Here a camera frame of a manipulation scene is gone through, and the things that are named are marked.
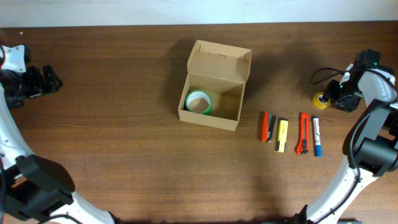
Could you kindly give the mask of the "small yellow tape roll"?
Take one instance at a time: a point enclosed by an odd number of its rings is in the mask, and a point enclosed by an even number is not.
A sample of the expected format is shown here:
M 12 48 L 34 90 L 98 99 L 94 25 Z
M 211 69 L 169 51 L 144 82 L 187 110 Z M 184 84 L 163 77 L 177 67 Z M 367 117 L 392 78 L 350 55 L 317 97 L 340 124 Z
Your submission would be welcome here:
M 321 110 L 324 110 L 330 106 L 330 101 L 323 101 L 323 94 L 324 92 L 316 93 L 312 100 L 313 104 Z

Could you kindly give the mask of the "red stapler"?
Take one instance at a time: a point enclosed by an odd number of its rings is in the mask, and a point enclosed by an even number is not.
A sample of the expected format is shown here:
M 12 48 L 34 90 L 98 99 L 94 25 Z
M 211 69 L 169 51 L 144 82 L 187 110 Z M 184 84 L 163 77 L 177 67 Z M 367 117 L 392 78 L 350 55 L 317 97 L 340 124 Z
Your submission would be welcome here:
M 276 122 L 276 115 L 264 112 L 261 126 L 261 142 L 271 142 Z

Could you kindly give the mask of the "brown cardboard box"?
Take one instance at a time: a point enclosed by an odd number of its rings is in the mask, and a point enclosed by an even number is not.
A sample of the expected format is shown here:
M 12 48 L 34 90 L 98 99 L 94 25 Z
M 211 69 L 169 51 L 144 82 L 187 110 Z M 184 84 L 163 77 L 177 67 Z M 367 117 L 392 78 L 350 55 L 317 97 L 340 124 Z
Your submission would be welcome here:
M 180 121 L 235 131 L 251 71 L 252 50 L 197 40 L 187 61 L 187 77 L 178 104 Z M 186 96 L 207 92 L 213 101 L 210 115 L 190 112 Z

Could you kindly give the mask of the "green tape roll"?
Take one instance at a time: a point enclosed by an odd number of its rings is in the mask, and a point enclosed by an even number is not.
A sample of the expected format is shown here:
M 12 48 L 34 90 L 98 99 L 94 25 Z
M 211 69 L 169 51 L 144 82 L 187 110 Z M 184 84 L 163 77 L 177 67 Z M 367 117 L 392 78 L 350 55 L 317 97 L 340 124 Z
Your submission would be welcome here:
M 211 96 L 203 90 L 191 91 L 185 98 L 185 107 L 188 111 L 210 115 L 213 106 Z

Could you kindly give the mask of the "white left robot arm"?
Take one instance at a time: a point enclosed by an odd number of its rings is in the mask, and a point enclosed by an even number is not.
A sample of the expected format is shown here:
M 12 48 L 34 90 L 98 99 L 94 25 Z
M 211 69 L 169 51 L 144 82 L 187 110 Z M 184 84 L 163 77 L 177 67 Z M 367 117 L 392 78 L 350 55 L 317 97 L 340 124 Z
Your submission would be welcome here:
M 1 72 L 1 214 L 39 223 L 120 223 L 80 196 L 61 164 L 36 155 L 11 116 L 10 110 L 24 100 L 56 92 L 62 85 L 50 65 Z

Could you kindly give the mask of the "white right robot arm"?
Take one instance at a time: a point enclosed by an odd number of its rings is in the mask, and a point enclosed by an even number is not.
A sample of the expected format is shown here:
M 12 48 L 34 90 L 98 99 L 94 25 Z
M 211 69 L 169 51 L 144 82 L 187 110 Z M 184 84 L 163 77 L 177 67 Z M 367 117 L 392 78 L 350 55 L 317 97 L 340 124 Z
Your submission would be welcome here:
M 360 51 L 340 81 L 333 75 L 313 102 L 318 108 L 352 112 L 364 100 L 366 110 L 343 143 L 343 162 L 325 191 L 295 214 L 290 223 L 339 223 L 359 193 L 386 172 L 397 170 L 397 87 L 393 69 L 380 65 L 381 54 Z

